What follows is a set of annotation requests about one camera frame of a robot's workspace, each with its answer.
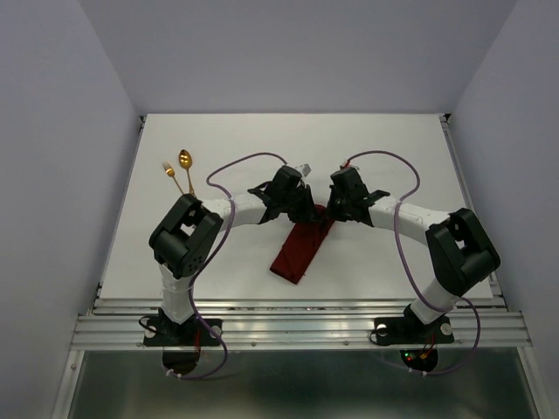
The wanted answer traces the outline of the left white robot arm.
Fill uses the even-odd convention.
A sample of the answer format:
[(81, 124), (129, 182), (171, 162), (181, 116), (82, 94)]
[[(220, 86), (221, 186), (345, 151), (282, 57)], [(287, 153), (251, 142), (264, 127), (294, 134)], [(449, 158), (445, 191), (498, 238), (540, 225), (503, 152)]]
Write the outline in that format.
[(305, 179), (311, 168), (284, 165), (273, 179), (231, 199), (201, 201), (180, 196), (151, 234), (148, 244), (162, 275), (162, 304), (139, 324), (146, 347), (215, 347), (220, 319), (201, 321), (193, 305), (193, 284), (210, 261), (217, 238), (243, 225), (260, 225), (285, 214), (294, 224), (270, 270), (298, 284), (330, 229), (325, 210), (314, 204)]

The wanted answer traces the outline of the gold spoon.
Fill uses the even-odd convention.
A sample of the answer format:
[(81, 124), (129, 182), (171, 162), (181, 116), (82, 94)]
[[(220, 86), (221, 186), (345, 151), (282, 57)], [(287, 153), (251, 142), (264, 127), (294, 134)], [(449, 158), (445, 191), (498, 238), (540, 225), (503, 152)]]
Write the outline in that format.
[(192, 183), (192, 180), (191, 180), (191, 175), (190, 175), (190, 169), (191, 169), (192, 164), (193, 164), (191, 154), (186, 149), (181, 149), (180, 152), (179, 152), (179, 155), (178, 155), (178, 161), (179, 161), (179, 164), (180, 164), (181, 168), (186, 173), (188, 187), (189, 187), (189, 193), (191, 195), (195, 196), (196, 191), (194, 189), (194, 186), (193, 186), (193, 183)]

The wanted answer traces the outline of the gold fork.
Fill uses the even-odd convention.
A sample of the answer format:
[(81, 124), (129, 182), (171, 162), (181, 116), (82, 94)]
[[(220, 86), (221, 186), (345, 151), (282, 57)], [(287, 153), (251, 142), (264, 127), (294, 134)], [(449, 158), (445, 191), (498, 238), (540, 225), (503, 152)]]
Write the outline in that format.
[(178, 188), (180, 194), (183, 195), (184, 190), (183, 190), (179, 181), (176, 178), (176, 171), (174, 170), (174, 168), (171, 166), (171, 164), (168, 161), (163, 161), (162, 162), (162, 167), (163, 167), (163, 170), (164, 170), (165, 174), (167, 175), (167, 177), (169, 177), (170, 179), (173, 180), (173, 182), (176, 185), (176, 187)]

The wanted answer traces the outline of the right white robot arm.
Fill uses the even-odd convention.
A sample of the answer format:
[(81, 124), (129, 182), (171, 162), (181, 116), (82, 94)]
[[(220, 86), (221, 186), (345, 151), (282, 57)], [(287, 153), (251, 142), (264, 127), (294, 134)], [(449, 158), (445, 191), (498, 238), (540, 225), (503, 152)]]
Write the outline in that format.
[(402, 236), (425, 245), (429, 251), (434, 279), (422, 292), (411, 282), (417, 297), (401, 318), (386, 322), (389, 333), (422, 340), (460, 298), (500, 267), (497, 250), (471, 210), (426, 209), (380, 189), (370, 192), (353, 167), (334, 172), (331, 181), (327, 206), (330, 218), (393, 231), (401, 260)]

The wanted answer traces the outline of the dark red cloth napkin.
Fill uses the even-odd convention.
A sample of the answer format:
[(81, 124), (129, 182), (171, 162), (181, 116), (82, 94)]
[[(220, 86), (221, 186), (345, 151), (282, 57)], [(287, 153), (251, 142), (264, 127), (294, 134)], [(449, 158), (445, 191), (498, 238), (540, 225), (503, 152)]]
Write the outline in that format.
[(273, 260), (270, 272), (297, 285), (306, 274), (335, 221), (327, 217), (327, 209), (316, 205), (317, 223), (296, 223)]

